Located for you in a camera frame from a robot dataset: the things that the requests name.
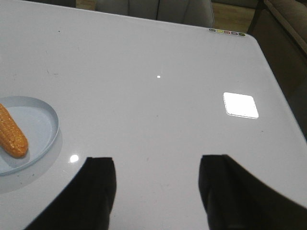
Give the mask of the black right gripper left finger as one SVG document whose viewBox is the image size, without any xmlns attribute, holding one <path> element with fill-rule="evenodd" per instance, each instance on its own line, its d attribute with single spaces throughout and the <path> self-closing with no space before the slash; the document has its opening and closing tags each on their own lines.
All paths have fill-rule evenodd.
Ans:
<svg viewBox="0 0 307 230">
<path fill-rule="evenodd" d="M 107 230 L 117 188 L 112 158 L 87 158 L 28 230 Z"/>
</svg>

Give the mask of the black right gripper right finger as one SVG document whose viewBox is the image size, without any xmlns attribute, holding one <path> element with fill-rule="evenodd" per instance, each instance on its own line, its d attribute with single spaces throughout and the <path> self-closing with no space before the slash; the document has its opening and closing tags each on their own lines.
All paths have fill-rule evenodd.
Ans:
<svg viewBox="0 0 307 230">
<path fill-rule="evenodd" d="M 307 209 L 228 155 L 204 155 L 199 191 L 211 230 L 305 230 Z"/>
</svg>

